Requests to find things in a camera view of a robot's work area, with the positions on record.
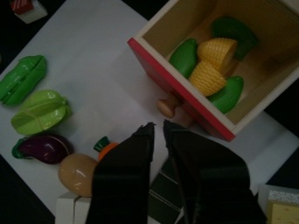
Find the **red object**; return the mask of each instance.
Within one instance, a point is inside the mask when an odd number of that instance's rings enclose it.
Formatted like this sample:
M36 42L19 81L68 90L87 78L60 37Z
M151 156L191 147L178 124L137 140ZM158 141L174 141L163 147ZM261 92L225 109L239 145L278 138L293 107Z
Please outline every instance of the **red object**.
M175 92L185 99L182 107L193 119L213 136L231 141L235 138L234 133L225 126L218 117L202 105L182 83L173 77L159 61L153 57L134 38L131 38L127 43L134 50L135 56L139 59L147 75L154 79L157 84L167 93Z
M34 1L32 0L14 0L11 2L11 8L15 14L22 15L27 11L31 11L34 9Z

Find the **black surface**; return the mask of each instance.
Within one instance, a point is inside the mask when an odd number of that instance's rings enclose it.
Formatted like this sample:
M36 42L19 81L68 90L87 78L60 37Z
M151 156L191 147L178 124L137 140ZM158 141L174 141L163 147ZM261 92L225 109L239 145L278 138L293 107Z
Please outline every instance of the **black surface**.
M249 167L222 144L165 121L163 133L182 192L186 223L266 224L250 191Z
M142 126L98 163L87 224L146 224L155 124Z
M24 49L38 31L43 28L46 22L52 17L55 11L60 8L66 0L39 0L48 11L48 16L27 24L12 12L10 0L0 0L0 54L3 61L0 63L0 73Z
M299 148L267 181L271 186L299 189Z
M0 223L52 224L55 217L0 155Z

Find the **white table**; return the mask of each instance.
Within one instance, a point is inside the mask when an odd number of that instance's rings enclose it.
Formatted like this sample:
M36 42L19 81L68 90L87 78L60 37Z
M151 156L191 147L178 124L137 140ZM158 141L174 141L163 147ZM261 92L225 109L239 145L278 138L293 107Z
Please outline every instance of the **white table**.
M4 70L2 79L20 58L46 56L48 73L35 90L54 89L68 98L74 115L55 131L70 139L76 152L94 158L94 144L103 136L122 142L142 125L154 122L154 179L167 157L165 117L155 102L167 93L147 77L127 45L145 25L145 18L119 0L68 0ZM55 214L56 199L67 192L59 181L59 166L12 157L11 150L24 137L11 125L16 111L18 107L0 108L0 153ZM197 124L191 130L207 136ZM247 161L254 193L299 146L298 137L265 112L231 143L210 138Z

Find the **toy onion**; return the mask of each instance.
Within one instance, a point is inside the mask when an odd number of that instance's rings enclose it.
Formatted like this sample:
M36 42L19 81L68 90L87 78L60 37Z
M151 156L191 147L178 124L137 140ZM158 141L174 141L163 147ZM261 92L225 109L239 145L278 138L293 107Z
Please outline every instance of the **toy onion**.
M88 155L74 153L60 162L59 178L66 188L82 197L92 196L92 178L98 161Z

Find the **white object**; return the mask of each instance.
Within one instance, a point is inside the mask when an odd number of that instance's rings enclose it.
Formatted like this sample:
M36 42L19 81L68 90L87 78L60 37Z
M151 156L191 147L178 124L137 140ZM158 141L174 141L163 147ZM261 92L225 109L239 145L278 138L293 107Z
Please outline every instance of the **white object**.
M84 224L90 213L91 198L80 197L75 204L75 221L74 224Z
M66 192L56 202L56 219L55 224L74 224L75 203L80 198L74 192Z
M258 204L265 214L267 214L267 202L270 200L299 205L299 189L277 185L261 185L258 190Z
M36 1L32 0L32 10L28 10L24 14L18 15L15 14L27 24L36 21L40 18L44 18L48 15L47 10L44 9L43 5Z

